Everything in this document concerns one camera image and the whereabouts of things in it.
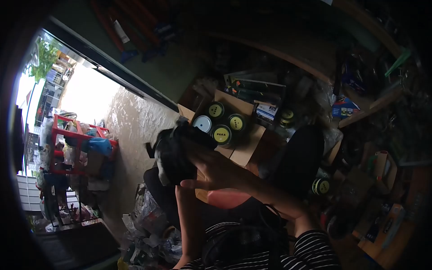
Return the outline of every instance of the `concrete floor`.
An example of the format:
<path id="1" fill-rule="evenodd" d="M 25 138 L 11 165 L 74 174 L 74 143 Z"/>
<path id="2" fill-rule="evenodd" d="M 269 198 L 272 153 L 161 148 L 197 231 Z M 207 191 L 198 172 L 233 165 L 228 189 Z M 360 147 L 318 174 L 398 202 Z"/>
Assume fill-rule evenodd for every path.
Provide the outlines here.
<path id="1" fill-rule="evenodd" d="M 143 182 L 143 174 L 155 160 L 150 159 L 145 143 L 155 143 L 159 131 L 174 126 L 178 113 L 144 100 L 121 87 L 114 96 L 105 117 L 107 128 L 119 138 L 115 176 L 110 190 L 103 195 L 100 208 L 103 220 L 120 241 L 126 228 L 122 214 L 130 213 L 135 204 L 135 191 Z"/>
<path id="2" fill-rule="evenodd" d="M 109 191 L 98 193 L 103 220 L 117 241 L 126 227 L 122 214 L 133 211 L 135 191 L 144 172 L 155 162 L 145 143 L 155 143 L 159 131 L 174 126 L 178 113 L 144 100 L 95 70 L 78 65 L 67 84 L 61 108 L 77 113 L 77 120 L 92 124 L 104 118 L 119 138 L 114 179 Z"/>

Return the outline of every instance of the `tree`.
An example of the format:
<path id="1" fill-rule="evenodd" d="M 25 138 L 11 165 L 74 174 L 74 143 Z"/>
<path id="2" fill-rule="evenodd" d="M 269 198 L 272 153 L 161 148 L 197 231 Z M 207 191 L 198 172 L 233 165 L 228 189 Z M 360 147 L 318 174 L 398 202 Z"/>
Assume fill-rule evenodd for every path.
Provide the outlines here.
<path id="1" fill-rule="evenodd" d="M 39 66 L 36 67 L 30 64 L 27 70 L 30 72 L 30 77 L 35 77 L 35 82 L 39 83 L 39 80 L 45 78 L 50 71 L 51 67 L 57 60 L 57 51 L 53 45 L 39 38 L 36 42 L 39 47 Z"/>

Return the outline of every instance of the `door frame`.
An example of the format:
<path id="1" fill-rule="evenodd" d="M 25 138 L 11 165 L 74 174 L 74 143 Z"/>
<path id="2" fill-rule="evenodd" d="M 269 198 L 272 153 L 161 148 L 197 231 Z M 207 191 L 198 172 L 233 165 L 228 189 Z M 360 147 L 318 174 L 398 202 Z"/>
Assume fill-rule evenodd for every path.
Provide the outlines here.
<path id="1" fill-rule="evenodd" d="M 73 50 L 75 53 L 96 66 L 96 71 L 117 82 L 133 94 L 141 98 L 154 101 L 155 103 L 161 104 L 174 110 L 175 112 L 178 112 L 177 105 L 168 98 L 159 94 L 153 87 L 150 86 L 150 84 L 142 82 L 125 70 L 121 69 L 108 57 L 86 44 L 73 33 L 65 30 L 53 20 L 55 19 L 51 18 L 45 21 L 42 25 L 42 28 L 58 41 L 60 41 L 63 45 L 67 46 L 69 49 Z"/>

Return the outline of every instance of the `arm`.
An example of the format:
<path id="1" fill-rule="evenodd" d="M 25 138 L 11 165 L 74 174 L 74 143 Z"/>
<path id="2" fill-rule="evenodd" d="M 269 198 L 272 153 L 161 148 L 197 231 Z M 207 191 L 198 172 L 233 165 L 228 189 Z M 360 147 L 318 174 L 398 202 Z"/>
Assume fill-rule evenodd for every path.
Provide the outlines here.
<path id="1" fill-rule="evenodd" d="M 231 160 L 216 151 L 209 151 L 194 143 L 188 142 L 190 161 L 205 175 L 206 181 L 183 180 L 181 185 L 188 188 L 216 190 L 235 188 L 262 203 L 273 205 L 285 219 L 295 224 L 295 236 L 319 229 L 311 218 L 307 207 L 289 194 L 263 182 L 252 172 L 237 166 Z"/>
<path id="2" fill-rule="evenodd" d="M 311 218 L 304 203 L 286 192 L 268 185 L 249 171 L 245 172 L 245 175 L 247 176 L 235 181 L 235 188 L 251 195 L 262 203 L 274 206 L 281 217 L 294 222 L 295 237 L 299 237 L 306 231 L 319 229 L 318 224 Z"/>
<path id="3" fill-rule="evenodd" d="M 176 186 L 175 196 L 180 219 L 183 254 L 174 268 L 180 269 L 201 256 L 204 229 L 198 215 L 195 190 Z"/>

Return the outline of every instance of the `blue box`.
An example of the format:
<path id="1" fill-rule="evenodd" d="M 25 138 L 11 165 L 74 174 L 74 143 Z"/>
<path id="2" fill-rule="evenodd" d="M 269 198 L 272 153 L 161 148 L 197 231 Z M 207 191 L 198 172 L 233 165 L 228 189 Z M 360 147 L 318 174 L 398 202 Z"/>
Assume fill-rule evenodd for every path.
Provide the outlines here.
<path id="1" fill-rule="evenodd" d="M 331 115 L 333 117 L 340 117 L 341 119 L 347 118 L 355 112 L 360 111 L 360 108 L 344 95 L 337 97 L 332 109 Z"/>

